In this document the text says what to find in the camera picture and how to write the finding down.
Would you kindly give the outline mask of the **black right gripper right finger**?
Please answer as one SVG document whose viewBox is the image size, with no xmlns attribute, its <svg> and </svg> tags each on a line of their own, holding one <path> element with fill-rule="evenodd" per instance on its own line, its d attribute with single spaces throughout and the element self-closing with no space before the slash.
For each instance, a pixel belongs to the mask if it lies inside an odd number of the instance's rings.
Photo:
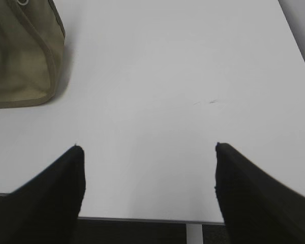
<svg viewBox="0 0 305 244">
<path fill-rule="evenodd" d="M 305 197 L 228 143 L 216 145 L 215 192 L 231 243 L 305 243 Z"/>
</svg>

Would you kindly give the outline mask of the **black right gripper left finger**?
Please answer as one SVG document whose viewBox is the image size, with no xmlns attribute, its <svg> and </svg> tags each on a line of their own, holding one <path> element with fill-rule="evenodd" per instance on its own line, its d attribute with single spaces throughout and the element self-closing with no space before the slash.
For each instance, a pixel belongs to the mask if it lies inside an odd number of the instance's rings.
<svg viewBox="0 0 305 244">
<path fill-rule="evenodd" d="M 84 159 L 74 145 L 14 192 L 0 193 L 0 243 L 70 243 L 85 193 Z"/>
</svg>

